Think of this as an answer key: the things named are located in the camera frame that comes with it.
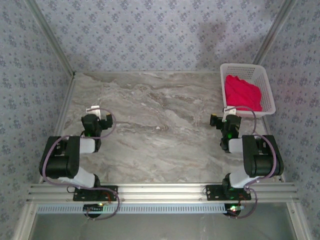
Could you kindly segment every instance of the white plastic basket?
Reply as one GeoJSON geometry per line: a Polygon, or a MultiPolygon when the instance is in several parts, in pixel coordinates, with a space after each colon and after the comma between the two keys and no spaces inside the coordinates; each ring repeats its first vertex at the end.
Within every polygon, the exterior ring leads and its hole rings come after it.
{"type": "MultiPolygon", "coordinates": [[[[263,66],[242,63],[224,63],[220,66],[223,105],[227,106],[225,81],[228,75],[238,76],[240,79],[246,80],[250,84],[254,84],[261,91],[262,111],[254,111],[257,118],[264,115],[271,115],[276,112],[276,106],[272,91],[270,88],[267,72],[263,66]]],[[[251,111],[236,111],[236,115],[240,117],[253,118],[251,111]]]]}

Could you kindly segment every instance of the wire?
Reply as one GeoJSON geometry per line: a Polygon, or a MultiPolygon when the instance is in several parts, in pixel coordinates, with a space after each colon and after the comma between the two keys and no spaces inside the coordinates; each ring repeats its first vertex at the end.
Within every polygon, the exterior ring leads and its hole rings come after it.
{"type": "Polygon", "coordinates": [[[239,194],[239,198],[243,198],[245,204],[244,204],[244,208],[246,208],[247,206],[247,199],[245,198],[245,196],[243,196],[241,193],[239,194]]]}
{"type": "Polygon", "coordinates": [[[75,192],[74,191],[69,191],[69,188],[70,188],[71,186],[67,186],[66,187],[66,191],[68,192],[68,193],[70,193],[70,194],[74,194],[75,192]]]}
{"type": "MultiPolygon", "coordinates": [[[[111,133],[113,133],[113,131],[115,130],[115,127],[117,125],[117,122],[116,122],[116,118],[115,116],[107,109],[104,109],[104,108],[94,108],[94,109],[90,109],[89,111],[93,111],[93,110],[104,110],[104,111],[107,111],[109,112],[112,117],[114,118],[114,127],[112,128],[112,130],[106,134],[105,136],[101,136],[101,137],[85,137],[85,138],[91,138],[91,139],[103,139],[103,138],[106,138],[108,137],[111,133]]],[[[105,219],[109,219],[109,218],[112,218],[114,215],[117,214],[119,208],[120,208],[120,198],[118,196],[118,193],[116,191],[113,191],[112,189],[110,188],[107,188],[107,187],[86,187],[86,186],[80,186],[80,185],[76,185],[76,184],[72,184],[72,183],[56,183],[56,182],[53,182],[53,181],[50,181],[48,178],[47,178],[47,175],[46,175],[46,169],[47,169],[47,165],[48,165],[48,161],[49,161],[49,158],[52,154],[52,152],[54,151],[55,147],[58,145],[58,143],[63,140],[63,139],[66,139],[66,138],[69,138],[71,137],[70,135],[65,135],[65,136],[61,136],[59,137],[53,144],[52,146],[50,147],[47,155],[45,156],[45,159],[44,159],[44,162],[43,162],[43,167],[42,167],[42,177],[43,179],[51,184],[51,185],[56,185],[56,186],[68,186],[68,187],[74,187],[74,188],[78,188],[78,189],[86,189],[86,190],[103,190],[103,191],[108,191],[112,194],[115,195],[116,199],[117,199],[117,206],[116,206],[116,209],[113,213],[111,213],[110,215],[108,216],[105,216],[105,217],[101,217],[101,218],[92,218],[92,217],[89,217],[88,214],[86,215],[87,218],[89,220],[93,220],[93,221],[99,221],[99,220],[105,220],[105,219]]]]}
{"type": "Polygon", "coordinates": [[[108,202],[109,202],[109,204],[111,204],[110,194],[107,191],[106,192],[102,192],[102,194],[105,194],[108,197],[108,202]]]}
{"type": "Polygon", "coordinates": [[[202,194],[203,194],[203,195],[207,195],[206,193],[204,193],[204,191],[206,190],[206,188],[207,188],[207,187],[205,186],[205,187],[202,189],[202,194]]]}

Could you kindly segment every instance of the glass panel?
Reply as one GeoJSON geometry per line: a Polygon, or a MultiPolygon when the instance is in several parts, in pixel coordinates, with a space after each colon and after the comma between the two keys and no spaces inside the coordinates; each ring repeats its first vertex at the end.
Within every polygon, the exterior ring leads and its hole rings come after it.
{"type": "MultiPolygon", "coordinates": [[[[246,211],[252,207],[248,204],[246,211]]],[[[223,214],[38,214],[29,240],[295,240],[287,205],[263,204],[245,219],[223,214]]]]}

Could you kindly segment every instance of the wallpaper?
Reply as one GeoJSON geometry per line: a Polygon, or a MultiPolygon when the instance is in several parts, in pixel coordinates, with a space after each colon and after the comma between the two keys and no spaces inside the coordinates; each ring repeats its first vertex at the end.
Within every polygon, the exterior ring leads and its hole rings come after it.
{"type": "Polygon", "coordinates": [[[288,181],[320,239],[320,2],[299,0],[264,60],[276,112],[268,117],[288,181]]]}
{"type": "Polygon", "coordinates": [[[70,77],[23,0],[0,1],[0,239],[11,239],[29,184],[39,180],[70,77]]]}
{"type": "Polygon", "coordinates": [[[251,63],[282,0],[37,0],[78,72],[251,63]]]}

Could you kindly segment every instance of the metal frame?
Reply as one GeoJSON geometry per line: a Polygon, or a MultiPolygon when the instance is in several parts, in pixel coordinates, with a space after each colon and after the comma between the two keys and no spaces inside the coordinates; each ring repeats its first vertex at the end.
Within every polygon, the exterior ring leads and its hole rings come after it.
{"type": "Polygon", "coordinates": [[[283,1],[268,33],[265,35],[265,38],[252,61],[252,64],[261,65],[271,46],[275,42],[277,35],[281,31],[283,25],[287,20],[287,17],[289,16],[296,2],[297,0],[283,1]]]}
{"type": "Polygon", "coordinates": [[[61,49],[59,42],[57,41],[54,32],[50,28],[50,25],[46,21],[46,18],[43,15],[40,7],[38,6],[35,0],[25,0],[25,3],[29,7],[30,12],[32,13],[35,20],[37,21],[47,41],[51,45],[52,50],[57,56],[57,58],[59,59],[63,69],[65,70],[66,73],[72,76],[74,71],[68,61],[68,58],[66,57],[63,50],[61,49]]]}
{"type": "MultiPolygon", "coordinates": [[[[237,200],[207,201],[203,192],[206,185],[221,183],[115,183],[121,204],[228,204],[237,200]]],[[[291,182],[257,183],[252,185],[260,203],[295,203],[299,201],[297,188],[291,182]]],[[[255,197],[248,200],[254,203],[255,197]]],[[[66,204],[73,201],[73,193],[68,193],[65,186],[50,184],[33,184],[27,196],[27,203],[32,204],[66,204]]],[[[96,204],[99,201],[79,202],[96,204]]]]}
{"type": "MultiPolygon", "coordinates": [[[[74,90],[74,80],[72,79],[64,104],[59,116],[54,134],[61,134],[66,113],[69,108],[72,93],[74,90]]],[[[269,126],[264,118],[264,127],[268,132],[269,126]]],[[[299,203],[297,189],[294,183],[285,182],[285,176],[281,176],[282,182],[256,183],[252,186],[257,191],[259,203],[287,203],[291,222],[298,240],[312,240],[302,206],[299,203]]],[[[114,183],[119,186],[119,196],[121,204],[204,204],[208,205],[212,201],[207,201],[203,190],[208,184],[220,183],[114,183]]],[[[33,229],[37,209],[40,204],[61,204],[74,205],[72,193],[68,193],[65,187],[53,186],[43,183],[42,177],[38,184],[30,187],[27,203],[25,204],[20,219],[15,227],[13,240],[27,240],[33,229]]]]}

